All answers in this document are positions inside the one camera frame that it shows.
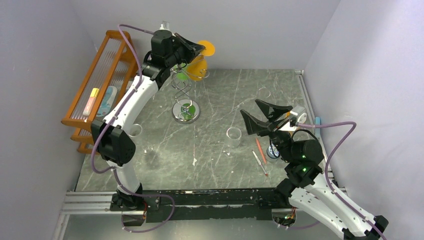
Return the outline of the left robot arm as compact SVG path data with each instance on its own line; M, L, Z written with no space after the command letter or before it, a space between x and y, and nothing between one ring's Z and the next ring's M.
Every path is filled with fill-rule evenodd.
M121 29L119 33L134 56L139 76L103 120L91 123L94 146L90 163L97 174L112 172L117 195L123 197L124 205L130 210L137 210L145 194L132 164L136 146L129 136L130 129L175 66L182 69L200 55L212 56L215 46L207 40L195 43L168 29L159 29L152 33L151 50L140 61L130 39Z

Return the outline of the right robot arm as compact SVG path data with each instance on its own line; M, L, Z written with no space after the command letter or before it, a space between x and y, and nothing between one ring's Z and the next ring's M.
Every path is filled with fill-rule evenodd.
M315 124L306 124L302 107L255 100L265 117L261 121L241 110L249 135L268 137L273 154L286 162L284 179L275 188L275 202L308 213L342 240L383 240L389 222L350 199L329 178L331 156L325 156Z

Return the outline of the green plastic wine glass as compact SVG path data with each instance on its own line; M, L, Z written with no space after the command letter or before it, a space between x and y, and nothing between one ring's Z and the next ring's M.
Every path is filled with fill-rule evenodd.
M187 81L190 79L187 65L177 65L175 68L176 78L180 81Z

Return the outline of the orange plastic wine glass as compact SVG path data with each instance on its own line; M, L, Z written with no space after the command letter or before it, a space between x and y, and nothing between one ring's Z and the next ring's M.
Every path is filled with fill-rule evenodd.
M198 44L204 46L205 49L188 64L185 70L185 74L188 78L195 82L202 81L209 76L206 57L210 57L215 54L215 46L210 41L200 40Z

